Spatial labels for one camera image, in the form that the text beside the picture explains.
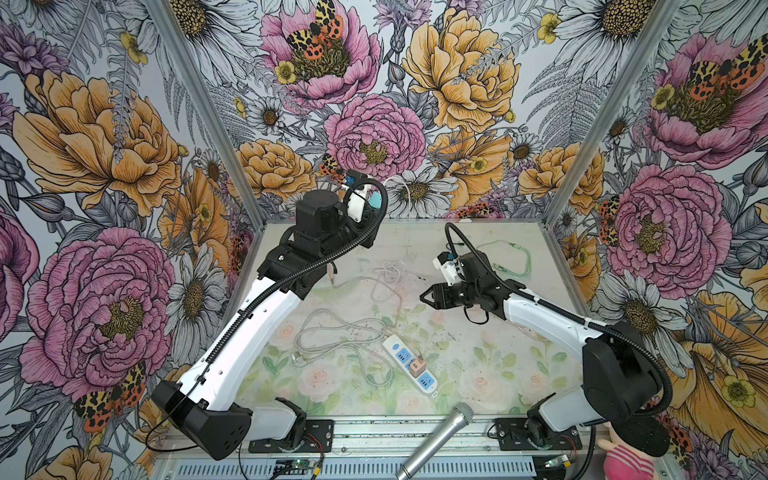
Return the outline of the teal charger with white cable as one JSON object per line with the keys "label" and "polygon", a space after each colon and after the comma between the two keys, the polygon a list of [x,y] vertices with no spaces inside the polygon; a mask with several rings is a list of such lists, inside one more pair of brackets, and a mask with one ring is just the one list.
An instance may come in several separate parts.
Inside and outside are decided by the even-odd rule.
{"label": "teal charger with white cable", "polygon": [[373,191],[368,198],[368,204],[373,209],[380,209],[382,207],[382,202],[383,198],[379,191]]}

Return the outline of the pink brown USB charger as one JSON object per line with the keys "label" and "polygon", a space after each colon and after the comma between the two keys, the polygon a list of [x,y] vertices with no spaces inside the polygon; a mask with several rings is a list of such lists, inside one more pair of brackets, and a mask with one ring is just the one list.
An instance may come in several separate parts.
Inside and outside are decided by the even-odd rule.
{"label": "pink brown USB charger", "polygon": [[409,364],[409,372],[412,377],[419,378],[426,370],[426,361],[422,357],[414,358]]}

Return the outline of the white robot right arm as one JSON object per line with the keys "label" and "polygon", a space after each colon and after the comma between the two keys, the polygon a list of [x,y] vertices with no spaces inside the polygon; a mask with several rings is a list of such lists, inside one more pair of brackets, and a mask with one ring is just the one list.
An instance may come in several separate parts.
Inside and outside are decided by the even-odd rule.
{"label": "white robot right arm", "polygon": [[646,402],[669,382],[637,331],[578,315],[516,280],[497,278],[482,252],[457,256],[444,251],[433,265],[444,281],[420,296],[431,308],[478,306],[545,337],[580,361],[579,386],[542,399],[528,411],[529,422],[540,430],[561,432],[606,421],[617,426],[642,415]]}

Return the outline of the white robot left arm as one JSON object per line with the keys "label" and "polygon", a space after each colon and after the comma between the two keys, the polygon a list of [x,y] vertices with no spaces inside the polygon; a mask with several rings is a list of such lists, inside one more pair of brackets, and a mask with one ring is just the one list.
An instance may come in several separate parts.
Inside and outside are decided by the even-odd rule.
{"label": "white robot left arm", "polygon": [[274,442],[295,449],[306,431],[306,413],[277,397],[254,408],[237,393],[277,327],[299,306],[328,266],[359,246],[372,246],[386,216],[381,186],[349,187],[338,195],[313,190],[296,206],[296,218],[257,270],[245,301],[202,357],[176,381],[162,381],[151,395],[165,421],[214,460],[243,443]]}

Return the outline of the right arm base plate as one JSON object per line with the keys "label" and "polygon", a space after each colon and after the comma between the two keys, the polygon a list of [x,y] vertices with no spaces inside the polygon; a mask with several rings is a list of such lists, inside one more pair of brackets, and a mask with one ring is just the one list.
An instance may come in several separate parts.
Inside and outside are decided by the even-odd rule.
{"label": "right arm base plate", "polygon": [[532,418],[501,417],[494,419],[486,432],[502,451],[554,451],[578,452],[582,441],[578,430],[571,427],[555,432]]}

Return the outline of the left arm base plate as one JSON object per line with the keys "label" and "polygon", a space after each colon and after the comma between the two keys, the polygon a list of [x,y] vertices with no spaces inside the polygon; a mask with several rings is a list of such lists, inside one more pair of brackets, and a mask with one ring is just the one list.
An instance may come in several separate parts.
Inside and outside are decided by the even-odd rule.
{"label": "left arm base plate", "polygon": [[248,445],[251,454],[323,453],[332,451],[336,422],[326,419],[309,419],[304,428],[282,440],[254,440]]}

